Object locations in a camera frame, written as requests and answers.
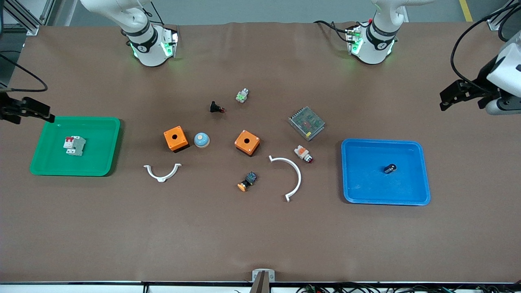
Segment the metal frame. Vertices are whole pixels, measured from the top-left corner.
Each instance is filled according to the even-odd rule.
[[[56,0],[47,0],[47,2],[45,3],[45,7],[43,8],[42,14],[39,18],[40,22],[43,25],[48,25],[49,16],[51,15],[51,12],[53,11],[55,4]]]
[[[27,35],[37,35],[42,25],[27,8],[18,0],[5,0],[4,10],[7,11],[20,25],[27,29]]]
[[[510,5],[512,5],[512,4],[516,3],[516,2],[519,3],[519,0],[508,0],[508,1],[505,3],[505,5],[503,5],[503,6],[502,6],[501,8],[499,8],[498,10],[503,9],[503,8],[505,8],[505,7],[507,7],[507,6],[510,6]],[[504,11],[504,12],[502,12],[502,13],[500,13],[500,14],[494,16],[494,17],[492,17],[491,19],[487,20],[487,24],[488,24],[490,30],[491,30],[491,31],[498,31],[498,30],[499,30],[499,24],[501,23],[501,21],[503,21],[503,19],[505,18],[505,16],[506,16],[506,15],[507,15],[507,14],[508,14],[512,9],[509,9],[509,10],[507,10],[507,11]]]

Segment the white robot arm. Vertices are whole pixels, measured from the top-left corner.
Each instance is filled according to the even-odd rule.
[[[134,56],[146,66],[158,66],[175,56],[177,31],[152,25],[138,7],[151,0],[80,0],[87,10],[111,19],[129,38]]]
[[[442,111],[458,103],[481,98],[480,109],[490,115],[521,114],[521,31],[469,83],[458,79],[440,93]]]
[[[391,53],[394,37],[404,21],[402,6],[419,6],[435,0],[371,0],[376,13],[371,22],[348,32],[348,50],[362,62],[378,64]]]

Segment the wire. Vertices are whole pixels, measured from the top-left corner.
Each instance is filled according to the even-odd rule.
[[[143,282],[143,293],[148,293],[150,285],[147,282]]]
[[[145,8],[143,8],[143,12],[148,16],[148,17],[152,17],[152,14],[148,11],[146,11]]]
[[[0,51],[0,53],[18,53],[18,54],[22,54],[22,52],[20,52],[20,51],[15,51],[15,50]]]
[[[344,38],[340,35],[340,32],[338,32],[339,30],[337,29],[337,26],[334,25],[334,21],[331,22],[331,25],[333,26],[334,31],[337,32],[338,37],[339,37],[342,41],[344,41],[344,42],[346,42],[346,43],[350,43],[350,44],[354,44],[354,43],[355,43],[355,41],[351,41],[351,40],[344,39]]]
[[[517,7],[516,9],[512,9],[510,10],[506,15],[505,17],[503,18],[503,20],[501,20],[501,22],[499,23],[499,29],[498,29],[498,37],[501,39],[501,41],[503,42],[508,42],[508,39],[505,38],[503,36],[503,25],[505,24],[505,22],[510,18],[510,16],[512,16],[514,13],[518,12],[521,10],[521,7]]]
[[[361,24],[359,21],[356,22],[357,25],[361,26],[361,27],[364,27],[364,28],[367,28],[370,24],[368,23],[366,26]]]
[[[0,54],[0,57],[2,59],[4,59],[5,61],[13,64],[14,66],[22,69],[23,71],[27,72],[30,76],[34,77],[37,81],[39,81],[41,84],[43,84],[43,89],[39,89],[39,90],[32,90],[32,89],[11,89],[11,91],[13,92],[32,92],[32,93],[37,93],[37,92],[44,92],[46,90],[49,89],[49,87],[47,86],[47,84],[41,79],[39,78],[38,76],[36,76],[34,73],[28,71],[27,69],[25,69],[23,66],[19,65],[18,63],[16,62],[13,62],[11,61],[9,58],[7,58],[6,56]]]
[[[317,21],[315,21],[315,22],[313,22],[313,23],[322,23],[322,24],[324,24],[324,25],[327,25],[327,26],[328,26],[330,29],[332,29],[332,30],[336,30],[336,31],[338,31],[338,32],[344,32],[344,33],[345,33],[345,30],[339,30],[339,29],[337,29],[337,27],[335,27],[335,26],[333,26],[333,25],[330,25],[329,23],[327,23],[327,22],[325,22],[325,21],[323,21],[323,20],[317,20]]]
[[[491,93],[489,90],[486,90],[480,86],[478,86],[477,84],[475,84],[474,82],[472,82],[470,79],[466,78],[465,76],[463,76],[463,74],[461,74],[457,69],[456,69],[456,66],[454,65],[454,55],[456,53],[456,49],[458,47],[458,45],[460,44],[461,40],[463,39],[463,37],[468,33],[470,32],[473,28],[475,28],[476,26],[478,26],[480,23],[482,22],[485,22],[487,21],[487,19],[495,16],[495,15],[498,15],[498,14],[501,14],[503,13],[504,11],[507,11],[511,8],[514,8],[514,7],[517,7],[519,4],[514,4],[514,5],[511,5],[511,6],[508,6],[508,7],[505,7],[503,9],[500,9],[500,10],[497,10],[496,12],[493,12],[483,18],[481,18],[480,20],[478,20],[477,22],[473,23],[468,29],[466,29],[461,35],[460,37],[457,39],[456,43],[454,44],[454,47],[452,48],[452,53],[451,53],[451,67],[452,67],[452,70],[454,71],[454,73],[456,73],[456,75],[459,76],[459,78],[463,79],[464,81],[466,81],[467,83],[473,85],[474,87],[478,88],[479,90],[485,92],[485,93]]]
[[[322,293],[331,293],[328,289],[326,289],[325,287],[319,287],[319,286],[316,286],[316,288],[321,291]]]
[[[159,15],[159,13],[157,12],[157,9],[156,9],[156,6],[154,5],[154,2],[150,2],[150,4],[152,4],[152,8],[153,8],[154,11],[156,12],[157,17],[159,17],[159,21],[161,21],[161,24],[164,26],[165,23],[163,22],[163,19],[161,18],[161,15]]]
[[[357,21],[357,22],[356,22],[357,25],[350,26],[350,27],[348,27],[348,28],[346,28],[346,29],[341,30],[341,29],[337,28],[337,26],[334,24],[334,21],[332,21],[331,24],[329,24],[329,23],[327,23],[327,22],[325,22],[325,21],[323,21],[323,20],[317,20],[317,21],[315,21],[315,22],[313,22],[313,23],[322,23],[322,24],[324,24],[324,25],[327,25],[330,29],[334,30],[334,31],[337,33],[338,37],[339,37],[342,41],[344,41],[344,42],[346,42],[346,43],[350,43],[350,44],[354,44],[355,42],[354,42],[354,41],[351,41],[351,40],[347,40],[347,39],[345,39],[344,37],[342,37],[342,35],[341,35],[340,33],[345,33],[346,30],[351,30],[351,29],[354,29],[357,25],[360,25],[360,26],[362,25],[362,24],[360,24],[360,22]]]

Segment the green terminal block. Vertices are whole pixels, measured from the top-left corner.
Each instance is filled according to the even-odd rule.
[[[248,89],[244,89],[242,91],[240,91],[238,94],[237,94],[237,97],[235,98],[239,103],[244,103],[246,102],[246,99],[248,99],[248,93],[250,91]]]
[[[161,43],[161,47],[163,48],[163,51],[165,51],[165,55],[167,57],[172,56],[173,54],[173,46],[168,43]]]

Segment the electrical component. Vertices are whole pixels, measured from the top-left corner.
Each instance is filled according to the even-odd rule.
[[[224,109],[223,107],[217,106],[217,104],[215,104],[215,101],[212,101],[212,103],[210,104],[210,112],[224,113],[224,112],[226,112],[226,109]]]
[[[165,135],[168,148],[174,153],[182,151],[190,146],[181,126],[174,127],[165,131],[163,134]]]
[[[66,153],[73,156],[82,156],[85,139],[79,136],[68,136],[65,138],[64,148]]]
[[[194,144],[196,147],[204,149],[210,144],[210,137],[206,133],[199,132],[194,137]]]
[[[172,171],[167,175],[167,176],[163,176],[163,177],[157,177],[155,176],[153,173],[152,173],[152,167],[150,167],[150,165],[144,165],[143,167],[146,168],[146,170],[148,171],[148,174],[150,176],[152,176],[152,178],[155,178],[157,180],[157,182],[165,182],[167,179],[169,179],[170,177],[172,177],[176,172],[177,172],[177,168],[181,167],[182,165],[181,164],[175,164],[173,166],[173,169]]]
[[[235,99],[240,103],[244,103],[246,102],[246,99],[248,99],[249,92],[250,91],[248,89],[244,89],[237,94],[237,97]]]
[[[248,187],[253,185],[253,183],[255,183],[256,180],[257,180],[257,175],[253,172],[249,172],[246,175],[246,177],[244,178],[244,181],[237,184],[237,187],[239,187],[239,189],[242,190],[243,192],[246,192],[248,190]]]
[[[362,25],[353,28],[352,30],[346,30],[346,39],[353,41],[352,43],[348,42],[348,52],[349,54],[358,55],[360,52],[360,48],[362,47],[362,43],[364,42],[364,38],[362,37],[361,32]]]
[[[292,191],[290,191],[289,193],[287,193],[287,194],[284,196],[284,197],[286,197],[286,200],[287,200],[288,202],[290,202],[290,197],[292,197],[292,196],[296,193],[296,191],[297,191],[297,190],[299,189],[299,187],[300,187],[300,183],[302,182],[302,174],[300,173],[300,169],[299,169],[299,167],[298,167],[298,166],[297,166],[297,165],[296,165],[292,160],[289,160],[289,159],[287,159],[287,158],[284,158],[284,157],[276,157],[276,158],[272,158],[271,156],[268,156],[268,158],[269,158],[269,161],[270,161],[270,162],[284,161],[284,162],[290,164],[290,165],[293,167],[293,169],[295,169],[296,174],[297,174],[297,176],[298,176],[298,178],[299,178],[299,182],[296,184],[296,187],[295,187]]]
[[[324,129],[324,121],[318,117],[309,107],[300,109],[289,122],[304,139],[310,141]]]
[[[235,147],[248,156],[253,156],[253,153],[261,143],[260,141],[261,140],[257,136],[243,130],[235,140]]]
[[[383,169],[383,172],[384,172],[385,174],[390,174],[390,173],[396,171],[396,169],[397,169],[396,165],[391,164],[391,165],[385,167],[385,168]]]
[[[178,31],[152,25],[140,9],[151,0],[80,0],[85,8],[105,16],[122,28],[134,56],[145,66],[158,66],[175,57]]]
[[[295,154],[308,163],[313,162],[313,157],[309,155],[309,151],[303,146],[299,145],[295,150]]]

